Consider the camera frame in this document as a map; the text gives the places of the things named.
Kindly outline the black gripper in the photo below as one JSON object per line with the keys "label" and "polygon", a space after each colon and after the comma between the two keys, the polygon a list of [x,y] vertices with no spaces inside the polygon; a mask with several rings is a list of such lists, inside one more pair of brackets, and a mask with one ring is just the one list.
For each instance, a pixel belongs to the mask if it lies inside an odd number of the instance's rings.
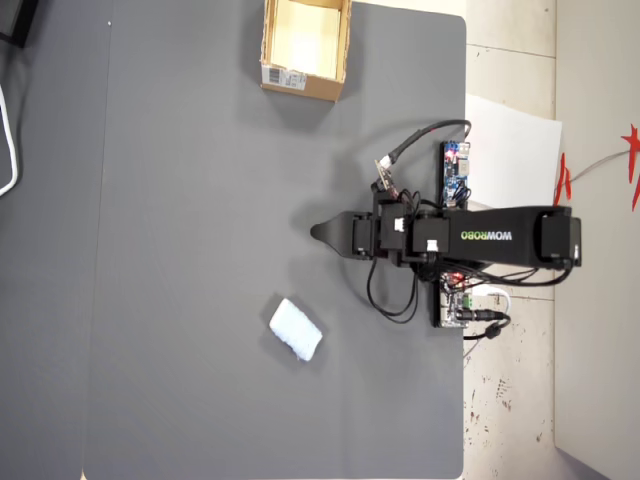
{"label": "black gripper", "polygon": [[345,211],[315,224],[310,235],[343,258],[390,259],[405,248],[408,207],[391,197],[375,197],[372,211]]}

